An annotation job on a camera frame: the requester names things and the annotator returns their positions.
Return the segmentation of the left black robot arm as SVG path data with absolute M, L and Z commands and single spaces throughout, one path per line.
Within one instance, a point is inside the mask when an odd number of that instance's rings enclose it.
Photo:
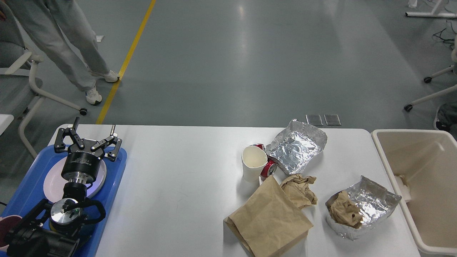
M 80 138 L 79 119 L 57 131 L 1 214 L 2 257 L 93 257 L 124 174 L 115 133 Z

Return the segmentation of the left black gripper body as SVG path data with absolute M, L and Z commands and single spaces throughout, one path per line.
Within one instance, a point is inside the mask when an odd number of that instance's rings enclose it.
M 102 159 L 103 156 L 96 156 L 89 152 L 68 151 L 61 176 L 67 181 L 81 178 L 85 183 L 93 183 L 97 179 Z

